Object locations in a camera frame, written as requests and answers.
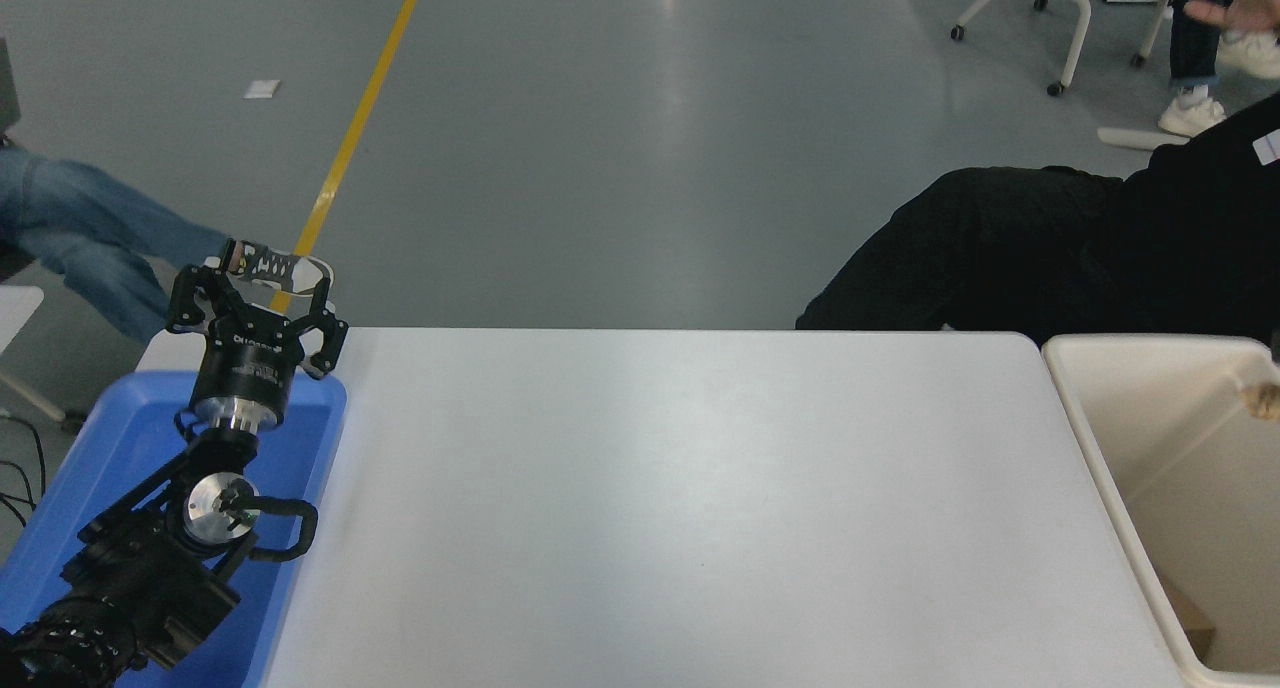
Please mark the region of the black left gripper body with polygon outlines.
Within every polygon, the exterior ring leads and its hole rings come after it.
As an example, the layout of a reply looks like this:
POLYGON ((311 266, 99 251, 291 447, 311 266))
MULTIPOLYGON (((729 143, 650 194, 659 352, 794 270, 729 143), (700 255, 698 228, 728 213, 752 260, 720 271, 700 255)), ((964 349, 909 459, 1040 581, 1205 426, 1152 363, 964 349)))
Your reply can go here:
POLYGON ((283 409, 302 359, 302 343, 285 316, 261 306, 216 316, 207 325, 189 405, 204 409, 212 402, 242 398, 283 409))

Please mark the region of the person's hand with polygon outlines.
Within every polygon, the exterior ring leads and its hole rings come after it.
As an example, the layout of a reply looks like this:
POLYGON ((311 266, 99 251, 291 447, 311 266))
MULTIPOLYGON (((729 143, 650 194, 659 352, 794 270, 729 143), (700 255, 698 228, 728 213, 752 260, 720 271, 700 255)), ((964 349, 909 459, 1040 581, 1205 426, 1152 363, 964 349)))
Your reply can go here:
POLYGON ((1277 29, 1279 0, 1231 0, 1228 5, 1210 0, 1188 0, 1184 14, 1192 20, 1243 32, 1277 29))

